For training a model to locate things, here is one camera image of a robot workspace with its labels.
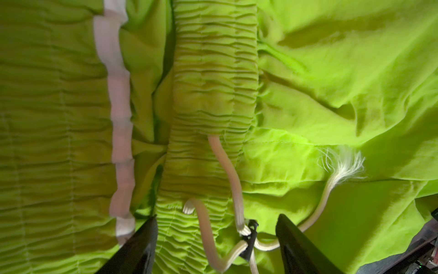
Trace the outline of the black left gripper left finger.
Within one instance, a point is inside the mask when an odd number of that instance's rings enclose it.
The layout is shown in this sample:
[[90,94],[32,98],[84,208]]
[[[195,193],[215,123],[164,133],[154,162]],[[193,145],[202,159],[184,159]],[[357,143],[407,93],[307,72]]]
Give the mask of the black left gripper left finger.
[[96,274],[151,274],[158,237],[156,216],[150,217]]

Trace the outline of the lime green shorts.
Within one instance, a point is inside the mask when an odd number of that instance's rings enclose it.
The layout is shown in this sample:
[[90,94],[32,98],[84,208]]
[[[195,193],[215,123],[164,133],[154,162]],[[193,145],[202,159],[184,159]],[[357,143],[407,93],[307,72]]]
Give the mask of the lime green shorts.
[[436,1],[2,1],[1,272],[342,272],[438,206]]

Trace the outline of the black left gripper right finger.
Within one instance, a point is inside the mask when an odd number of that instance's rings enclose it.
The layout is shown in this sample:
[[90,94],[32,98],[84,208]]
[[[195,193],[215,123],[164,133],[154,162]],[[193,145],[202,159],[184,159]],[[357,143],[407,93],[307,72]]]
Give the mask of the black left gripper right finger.
[[284,214],[278,217],[276,236],[286,274],[342,273]]

